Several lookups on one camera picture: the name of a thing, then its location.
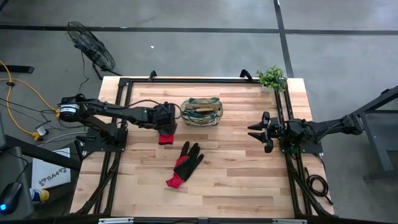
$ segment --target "electric fan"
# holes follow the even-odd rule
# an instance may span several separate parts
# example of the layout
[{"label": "electric fan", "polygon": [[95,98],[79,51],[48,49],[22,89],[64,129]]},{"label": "electric fan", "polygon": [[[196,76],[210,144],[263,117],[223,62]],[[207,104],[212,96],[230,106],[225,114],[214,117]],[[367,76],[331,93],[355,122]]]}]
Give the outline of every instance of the electric fan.
[{"label": "electric fan", "polygon": [[122,76],[113,71],[116,63],[112,55],[106,50],[104,43],[98,40],[92,32],[83,26],[83,24],[77,21],[68,22],[67,34],[73,41],[74,46],[81,50],[93,62],[93,68],[100,80],[102,80],[103,77],[98,72],[96,66],[104,72],[111,72],[115,75]]}]

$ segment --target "green plant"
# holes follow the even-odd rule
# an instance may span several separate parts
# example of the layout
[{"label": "green plant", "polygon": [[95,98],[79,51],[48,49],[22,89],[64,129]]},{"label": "green plant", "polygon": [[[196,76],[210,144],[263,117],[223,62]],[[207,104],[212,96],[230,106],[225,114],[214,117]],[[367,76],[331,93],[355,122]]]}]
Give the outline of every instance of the green plant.
[{"label": "green plant", "polygon": [[287,82],[286,77],[284,77],[284,71],[278,66],[274,65],[268,68],[265,73],[259,70],[256,73],[259,75],[260,83],[264,86],[275,90],[286,89]]}]

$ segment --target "red glove cuff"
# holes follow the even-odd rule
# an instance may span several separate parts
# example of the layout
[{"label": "red glove cuff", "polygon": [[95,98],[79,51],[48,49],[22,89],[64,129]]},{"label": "red glove cuff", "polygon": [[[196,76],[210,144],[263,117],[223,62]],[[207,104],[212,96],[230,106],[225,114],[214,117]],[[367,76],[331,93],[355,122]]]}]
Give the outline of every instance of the red glove cuff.
[{"label": "red glove cuff", "polygon": [[159,144],[173,144],[174,142],[174,134],[161,134],[159,135]]},{"label": "red glove cuff", "polygon": [[169,187],[177,189],[182,183],[184,183],[184,181],[176,173],[174,173],[173,178],[167,180],[166,183]]}]

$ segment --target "yellow cable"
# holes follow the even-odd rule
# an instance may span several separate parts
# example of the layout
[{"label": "yellow cable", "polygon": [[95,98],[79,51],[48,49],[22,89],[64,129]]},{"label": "yellow cable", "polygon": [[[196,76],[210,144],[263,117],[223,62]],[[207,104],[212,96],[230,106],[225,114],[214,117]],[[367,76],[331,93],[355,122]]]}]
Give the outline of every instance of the yellow cable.
[{"label": "yellow cable", "polygon": [[[24,81],[22,81],[22,80],[19,80],[19,79],[12,79],[11,73],[10,73],[10,71],[8,70],[7,66],[6,66],[1,60],[0,60],[0,63],[1,63],[1,64],[3,65],[3,67],[6,69],[6,72],[7,72],[8,77],[9,77],[9,78],[0,78],[0,81],[8,80],[9,82],[12,82],[13,80],[15,80],[15,81],[19,81],[19,82],[23,83],[24,85],[28,86],[31,90],[33,90],[33,91],[40,97],[40,99],[42,99],[42,101],[43,101],[49,108],[51,108],[52,110],[55,111],[55,108],[53,108],[52,106],[50,106],[50,105],[46,102],[46,100],[43,98],[43,96],[42,96],[37,90],[35,90],[33,87],[31,87],[28,83],[26,83],[26,82],[24,82]],[[10,115],[10,117],[11,117],[12,121],[15,123],[15,125],[16,125],[21,131],[23,131],[23,132],[25,132],[25,133],[27,133],[27,134],[32,135],[33,137],[35,137],[35,140],[37,140],[37,138],[40,137],[40,135],[39,135],[38,133],[32,133],[32,132],[30,132],[30,131],[25,130],[24,128],[22,128],[21,126],[19,126],[18,122],[14,119],[14,117],[13,117],[13,115],[12,115],[12,113],[11,113],[11,110],[10,110],[9,103],[8,103],[9,98],[10,98],[10,95],[11,95],[11,90],[12,90],[12,86],[9,87],[9,89],[8,89],[8,94],[7,94],[7,98],[6,98],[6,100],[7,100],[6,105],[7,105],[8,114]]]}]

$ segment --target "concrete floor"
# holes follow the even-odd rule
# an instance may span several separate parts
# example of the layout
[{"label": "concrete floor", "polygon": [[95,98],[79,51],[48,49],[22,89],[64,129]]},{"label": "concrete floor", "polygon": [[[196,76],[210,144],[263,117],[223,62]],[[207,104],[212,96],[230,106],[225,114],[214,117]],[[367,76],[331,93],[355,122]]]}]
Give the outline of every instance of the concrete floor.
[{"label": "concrete floor", "polygon": [[[393,0],[280,0],[286,29],[397,30],[398,2]],[[277,28],[272,0],[13,0],[0,12],[2,24],[86,26]],[[38,89],[51,105],[77,92],[84,80],[80,52],[65,32],[0,31],[0,60],[31,65],[33,75],[14,74]],[[125,75],[203,75],[236,77],[271,65],[284,67],[278,34],[96,32],[112,53],[115,71]],[[294,75],[304,78],[315,121],[336,119],[398,84],[397,36],[288,35]],[[83,86],[98,95],[101,82],[86,59]],[[5,98],[7,87],[0,89]],[[17,85],[11,100],[37,109],[45,105]],[[39,114],[32,114],[42,119]],[[33,142],[0,108],[6,134]],[[33,130],[38,122],[15,117]],[[60,131],[52,131],[50,137]],[[48,144],[56,149],[66,144]],[[337,215],[398,222],[398,182],[365,184],[363,175],[380,170],[365,135],[327,136],[323,142],[326,173]]]}]

